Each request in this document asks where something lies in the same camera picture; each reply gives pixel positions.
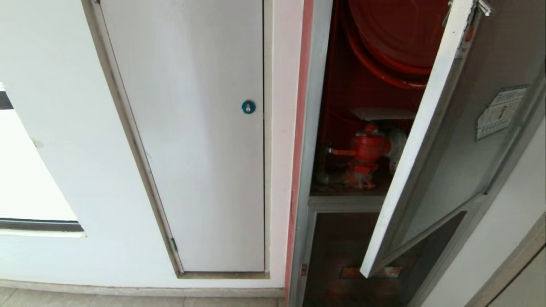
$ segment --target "floor tile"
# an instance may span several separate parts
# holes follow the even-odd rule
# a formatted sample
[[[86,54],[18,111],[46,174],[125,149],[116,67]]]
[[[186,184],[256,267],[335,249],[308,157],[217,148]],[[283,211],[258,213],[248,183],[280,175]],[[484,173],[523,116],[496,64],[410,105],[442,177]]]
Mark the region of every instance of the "floor tile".
[[[182,307],[183,297],[96,296],[91,307]]]
[[[0,287],[0,305],[2,305],[14,291],[15,289],[13,288]]]
[[[2,307],[88,307],[91,294],[73,294],[17,289]]]
[[[188,297],[184,307],[277,307],[276,298],[196,298]]]

